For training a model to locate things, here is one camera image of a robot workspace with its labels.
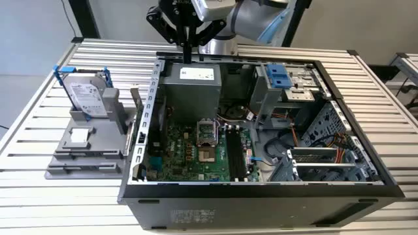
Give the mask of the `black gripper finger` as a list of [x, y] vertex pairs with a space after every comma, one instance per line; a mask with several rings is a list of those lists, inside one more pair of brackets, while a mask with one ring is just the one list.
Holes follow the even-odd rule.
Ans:
[[225, 21], [212, 21], [208, 26], [196, 33], [197, 21], [191, 21], [187, 36], [187, 62], [191, 63], [192, 48], [204, 46], [225, 27]]
[[147, 21], [165, 41], [181, 47], [183, 63], [187, 63], [187, 37], [184, 25], [180, 23], [172, 24], [159, 6], [153, 6], [148, 9]]

